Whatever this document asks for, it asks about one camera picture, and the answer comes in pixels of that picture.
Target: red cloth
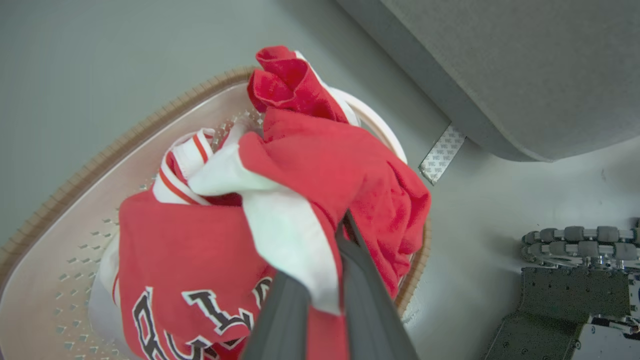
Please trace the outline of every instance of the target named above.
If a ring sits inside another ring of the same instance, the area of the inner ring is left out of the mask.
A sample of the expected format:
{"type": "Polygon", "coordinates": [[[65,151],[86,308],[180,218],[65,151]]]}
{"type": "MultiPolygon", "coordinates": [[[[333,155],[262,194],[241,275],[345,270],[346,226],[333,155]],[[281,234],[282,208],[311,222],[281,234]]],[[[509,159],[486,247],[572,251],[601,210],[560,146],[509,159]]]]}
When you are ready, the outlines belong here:
{"type": "MultiPolygon", "coordinates": [[[[264,138],[240,139],[244,167],[304,196],[330,240],[350,208],[395,296],[408,255],[422,244],[426,187],[379,140],[347,123],[307,62],[284,47],[257,58],[265,71],[254,72],[248,92],[266,111],[264,138]]],[[[144,192],[120,208],[124,332],[142,358],[191,359],[199,350],[189,344],[214,343],[217,358],[236,359],[257,320],[274,270],[256,253],[239,202],[209,200],[165,204],[144,192]]],[[[344,317],[310,310],[308,359],[347,359],[347,344],[344,317]]]]}

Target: brown woven rim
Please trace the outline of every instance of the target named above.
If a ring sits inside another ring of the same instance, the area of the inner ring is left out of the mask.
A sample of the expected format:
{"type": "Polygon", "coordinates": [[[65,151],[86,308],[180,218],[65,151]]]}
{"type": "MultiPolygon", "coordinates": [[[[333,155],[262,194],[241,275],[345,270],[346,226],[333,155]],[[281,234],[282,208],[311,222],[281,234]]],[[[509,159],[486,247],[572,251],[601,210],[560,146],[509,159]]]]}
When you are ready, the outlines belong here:
{"type": "MultiPolygon", "coordinates": [[[[224,74],[215,76],[170,101],[161,110],[142,120],[120,138],[117,138],[111,145],[83,166],[80,171],[76,172],[65,184],[59,187],[58,191],[49,197],[24,222],[22,227],[9,238],[9,241],[0,247],[0,283],[3,284],[2,288],[0,288],[0,295],[4,290],[4,283],[22,256],[85,191],[114,165],[160,129],[164,128],[164,126],[173,122],[197,104],[229,86],[247,82],[254,69],[255,67],[238,67],[226,71],[224,74]]],[[[431,224],[427,219],[424,229],[424,244],[413,258],[411,270],[402,282],[395,301],[400,315],[404,313],[406,306],[409,304],[418,280],[424,271],[430,248],[431,224]]]]}

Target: red and white clothing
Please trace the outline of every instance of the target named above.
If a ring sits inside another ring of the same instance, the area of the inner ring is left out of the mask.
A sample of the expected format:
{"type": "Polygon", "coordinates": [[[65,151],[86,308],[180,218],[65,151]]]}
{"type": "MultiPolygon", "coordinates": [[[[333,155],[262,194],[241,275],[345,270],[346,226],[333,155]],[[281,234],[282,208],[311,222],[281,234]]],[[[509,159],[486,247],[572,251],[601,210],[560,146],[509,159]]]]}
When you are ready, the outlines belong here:
{"type": "Polygon", "coordinates": [[[277,268],[311,295],[308,359],[347,359],[338,222],[351,209],[392,296],[422,244],[417,174],[352,125],[299,54],[257,59],[248,94],[264,135],[240,122],[216,152],[212,130],[178,139],[153,189],[120,207],[112,293],[142,358],[237,359],[277,268]]]}

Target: gray sofa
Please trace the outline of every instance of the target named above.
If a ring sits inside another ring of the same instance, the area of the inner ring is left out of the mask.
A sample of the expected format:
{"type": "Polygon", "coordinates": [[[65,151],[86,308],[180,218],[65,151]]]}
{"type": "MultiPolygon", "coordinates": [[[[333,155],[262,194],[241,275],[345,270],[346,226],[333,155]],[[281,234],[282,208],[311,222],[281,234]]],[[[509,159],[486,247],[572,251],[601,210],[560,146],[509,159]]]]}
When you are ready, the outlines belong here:
{"type": "Polygon", "coordinates": [[[509,160],[640,135],[640,2],[338,0],[453,124],[509,160]]]}

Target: laundry basket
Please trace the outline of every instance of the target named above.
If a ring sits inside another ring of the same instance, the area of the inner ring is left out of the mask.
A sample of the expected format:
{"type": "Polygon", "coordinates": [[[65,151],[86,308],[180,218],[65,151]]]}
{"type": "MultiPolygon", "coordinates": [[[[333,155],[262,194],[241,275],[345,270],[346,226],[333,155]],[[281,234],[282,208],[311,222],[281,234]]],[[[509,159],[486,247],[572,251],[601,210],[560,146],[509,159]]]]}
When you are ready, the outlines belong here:
{"type": "MultiPolygon", "coordinates": [[[[241,67],[216,76],[134,126],[61,186],[0,248],[0,358],[125,358],[113,344],[94,335],[87,314],[102,253],[118,230],[118,207],[127,197],[149,189],[157,164],[179,136],[213,127],[216,144],[235,119],[260,122],[246,93],[252,72],[253,67],[241,67]]],[[[406,162],[386,123],[358,99],[340,94],[406,162]]],[[[430,243],[427,219],[423,246],[413,255],[396,298],[401,315],[422,275],[430,243]]]]}

